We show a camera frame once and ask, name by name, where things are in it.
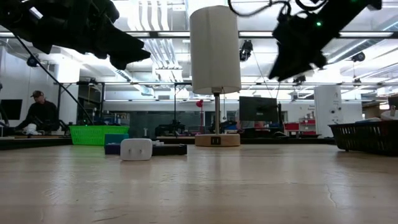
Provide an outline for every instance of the blue box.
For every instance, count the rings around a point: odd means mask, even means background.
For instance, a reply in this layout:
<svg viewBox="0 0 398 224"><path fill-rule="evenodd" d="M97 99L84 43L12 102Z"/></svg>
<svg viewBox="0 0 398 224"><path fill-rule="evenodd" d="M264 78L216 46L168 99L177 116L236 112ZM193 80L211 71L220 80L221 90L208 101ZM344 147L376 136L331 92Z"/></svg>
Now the blue box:
<svg viewBox="0 0 398 224"><path fill-rule="evenodd" d="M105 146L107 144L120 144L123 140L128 139L129 134L105 134Z"/></svg>
<svg viewBox="0 0 398 224"><path fill-rule="evenodd" d="M120 155L120 144L111 143L105 145L105 155Z"/></svg>

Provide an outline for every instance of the lamp base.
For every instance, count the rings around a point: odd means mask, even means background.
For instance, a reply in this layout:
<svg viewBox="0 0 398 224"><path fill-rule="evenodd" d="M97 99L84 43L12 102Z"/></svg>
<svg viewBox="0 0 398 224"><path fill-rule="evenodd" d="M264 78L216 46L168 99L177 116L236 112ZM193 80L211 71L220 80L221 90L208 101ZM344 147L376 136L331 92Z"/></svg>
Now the lamp base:
<svg viewBox="0 0 398 224"><path fill-rule="evenodd" d="M195 136L195 145L203 147L233 147L241 145L238 134L199 134Z"/></svg>

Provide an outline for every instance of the lamp pole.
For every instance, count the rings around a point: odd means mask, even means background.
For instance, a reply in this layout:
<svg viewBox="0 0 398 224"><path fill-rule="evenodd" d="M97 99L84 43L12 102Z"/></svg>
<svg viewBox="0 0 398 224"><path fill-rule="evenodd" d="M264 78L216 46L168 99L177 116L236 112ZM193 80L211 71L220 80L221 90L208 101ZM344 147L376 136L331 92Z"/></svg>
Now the lamp pole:
<svg viewBox="0 0 398 224"><path fill-rule="evenodd" d="M213 92L215 98L216 120L215 133L220 134L220 93Z"/></svg>

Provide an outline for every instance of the computer monitor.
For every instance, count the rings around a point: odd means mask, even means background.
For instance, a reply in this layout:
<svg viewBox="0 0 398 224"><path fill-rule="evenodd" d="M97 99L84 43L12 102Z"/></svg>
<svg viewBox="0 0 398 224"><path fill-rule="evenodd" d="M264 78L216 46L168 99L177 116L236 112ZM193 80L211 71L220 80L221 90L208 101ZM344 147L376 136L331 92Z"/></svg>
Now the computer monitor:
<svg viewBox="0 0 398 224"><path fill-rule="evenodd" d="M239 97L239 120L279 122L277 100L263 97Z"/></svg>
<svg viewBox="0 0 398 224"><path fill-rule="evenodd" d="M8 120L19 120L21 118L22 100L0 100Z"/></svg>
<svg viewBox="0 0 398 224"><path fill-rule="evenodd" d="M395 106L398 108L398 96L392 96L388 98L388 104L390 106Z"/></svg>

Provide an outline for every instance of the black jacket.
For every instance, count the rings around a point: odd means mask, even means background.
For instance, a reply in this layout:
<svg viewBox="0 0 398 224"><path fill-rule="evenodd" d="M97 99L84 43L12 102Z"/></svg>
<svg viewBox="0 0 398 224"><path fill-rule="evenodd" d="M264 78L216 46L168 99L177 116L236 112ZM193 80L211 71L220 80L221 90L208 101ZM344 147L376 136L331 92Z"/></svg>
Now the black jacket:
<svg viewBox="0 0 398 224"><path fill-rule="evenodd" d="M58 111L55 104L45 101L44 104L34 103L27 112L26 119L18 125L17 129L22 129L30 123L42 122L45 124L58 124Z"/></svg>

